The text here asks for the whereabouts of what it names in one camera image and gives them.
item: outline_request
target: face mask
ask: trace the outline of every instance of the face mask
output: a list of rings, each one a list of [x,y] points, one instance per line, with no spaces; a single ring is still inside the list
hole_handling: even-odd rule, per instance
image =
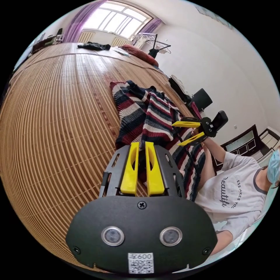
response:
[[[272,154],[267,167],[267,178],[273,185],[280,178],[280,151],[277,150]]]

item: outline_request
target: purple curtain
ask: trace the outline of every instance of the purple curtain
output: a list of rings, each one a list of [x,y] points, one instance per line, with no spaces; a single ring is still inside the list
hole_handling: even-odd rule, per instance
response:
[[[140,31],[139,33],[153,33],[156,28],[162,23],[160,18],[154,18],[149,21]]]
[[[102,4],[107,0],[94,1],[83,7],[72,19],[69,26],[63,35],[64,43],[77,42],[82,32],[84,24],[90,18],[93,12],[95,12]]]

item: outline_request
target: red pillow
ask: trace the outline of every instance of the red pillow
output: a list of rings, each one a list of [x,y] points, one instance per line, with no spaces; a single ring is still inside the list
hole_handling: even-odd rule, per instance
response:
[[[140,58],[141,60],[146,61],[147,63],[158,67],[158,62],[153,57],[151,57],[149,54],[143,52],[139,48],[137,48],[135,46],[131,46],[131,45],[124,45],[121,48],[126,50],[129,54],[134,55],[134,56]]]

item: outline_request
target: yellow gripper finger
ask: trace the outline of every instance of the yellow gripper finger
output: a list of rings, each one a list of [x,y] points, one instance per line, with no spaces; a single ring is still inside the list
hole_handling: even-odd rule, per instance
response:
[[[138,181],[139,142],[131,143],[120,191],[136,196]]]
[[[200,132],[199,134],[197,134],[197,135],[195,135],[195,136],[193,136],[193,137],[191,137],[191,138],[189,138],[189,139],[187,139],[187,140],[181,142],[180,144],[178,144],[178,146],[185,146],[185,145],[188,145],[189,143],[191,143],[191,142],[197,140],[197,139],[200,138],[200,137],[203,137],[204,135],[205,135],[204,132]]]
[[[192,127],[192,128],[198,128],[200,127],[200,123],[198,122],[182,122],[182,121],[177,121],[175,122],[172,126],[175,127]]]
[[[145,148],[148,196],[162,195],[165,188],[161,177],[157,155],[155,153],[154,143],[146,142]]]

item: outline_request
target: window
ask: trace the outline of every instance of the window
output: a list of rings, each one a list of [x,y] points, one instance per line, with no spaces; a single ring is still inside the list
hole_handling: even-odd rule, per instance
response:
[[[97,29],[130,38],[151,17],[131,6],[118,2],[102,4],[84,24],[84,29]]]
[[[208,16],[208,17],[210,17],[210,18],[220,22],[221,24],[225,25],[226,27],[228,27],[230,29],[233,28],[233,26],[230,23],[228,23],[226,20],[224,20],[223,18],[219,17],[215,13],[209,11],[208,9],[205,9],[205,8],[197,6],[197,5],[195,7],[199,11],[200,14],[206,15],[206,16]]]

